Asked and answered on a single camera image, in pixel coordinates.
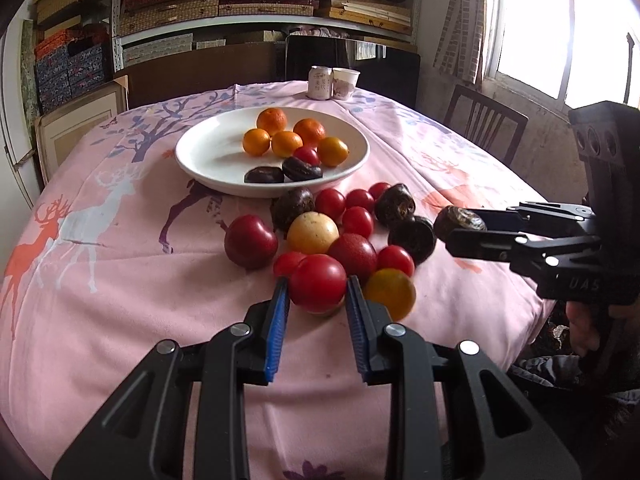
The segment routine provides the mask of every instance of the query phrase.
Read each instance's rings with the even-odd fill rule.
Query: purple flower print
[[[295,471],[283,471],[282,474],[287,480],[345,480],[343,471],[327,473],[325,465],[313,467],[309,460],[302,464],[302,475]]]

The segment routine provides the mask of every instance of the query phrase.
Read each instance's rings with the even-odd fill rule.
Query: tablecloth
[[[233,86],[130,110],[93,128],[57,170],[0,296],[0,412],[46,475],[158,340],[209,340],[273,291],[271,269],[226,259],[221,228],[250,212],[270,222],[270,201],[223,196],[178,167],[176,142],[199,121],[250,106],[333,114],[371,146],[338,189],[404,182],[431,220],[449,203],[542,200],[491,155],[390,99],[358,89],[350,101],[316,102],[305,90]],[[386,233],[372,243],[383,247]],[[441,242],[414,282],[407,326],[446,346],[473,339],[501,367],[550,309],[507,265],[453,258]],[[322,319],[292,306],[275,382],[246,391],[252,478],[382,478],[388,410],[389,389],[366,387],[356,371],[344,310]]]

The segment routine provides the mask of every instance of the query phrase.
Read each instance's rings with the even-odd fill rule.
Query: plate
[[[175,147],[180,167],[211,189],[248,198],[274,198],[297,187],[316,192],[333,186],[357,171],[369,156],[369,142],[357,128],[329,114],[306,108],[282,108],[288,130],[300,119],[319,121],[327,136],[338,137],[349,147],[349,156],[337,168],[322,168],[324,176],[304,182],[284,184],[247,184],[244,174],[256,166],[282,166],[282,158],[271,150],[263,156],[250,156],[242,149],[242,136],[255,128],[255,120],[264,107],[242,108],[206,119],[186,131]]]

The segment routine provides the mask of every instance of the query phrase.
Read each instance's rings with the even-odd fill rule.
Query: black fruit
[[[431,222],[422,216],[414,216],[393,225],[387,243],[402,247],[418,266],[433,253],[436,237]]]
[[[258,166],[244,174],[244,181],[249,184],[282,184],[284,173],[275,166]]]
[[[386,228],[391,228],[394,224],[414,216],[414,198],[409,193],[407,186],[396,184],[380,195],[373,211],[378,222]]]
[[[271,204],[273,229],[280,229],[286,237],[293,221],[302,213],[313,211],[315,207],[314,196],[306,187],[298,187],[287,191]]]
[[[287,178],[294,182],[322,178],[322,168],[320,166],[312,166],[295,156],[290,156],[284,160],[282,171]]]
[[[486,224],[479,215],[469,209],[447,205],[438,213],[433,223],[433,232],[440,240],[446,242],[453,229],[486,231]]]

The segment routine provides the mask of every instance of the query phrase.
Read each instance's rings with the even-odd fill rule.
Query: wooden chair
[[[453,112],[456,108],[456,104],[458,104],[460,96],[467,97],[472,101],[471,112],[469,113],[469,118],[466,122],[465,132],[462,135],[465,139],[470,140],[483,150],[489,150],[491,148],[495,137],[498,134],[498,130],[500,130],[500,127],[502,126],[504,118],[508,118],[516,123],[516,129],[513,133],[513,137],[511,137],[507,153],[502,158],[502,163],[509,167],[516,154],[518,145],[522,140],[522,134],[524,133],[524,128],[527,126],[529,118],[516,110],[499,103],[498,101],[472,90],[471,88],[456,85],[443,121],[443,124],[447,127],[449,127],[451,123],[451,118],[453,117]]]

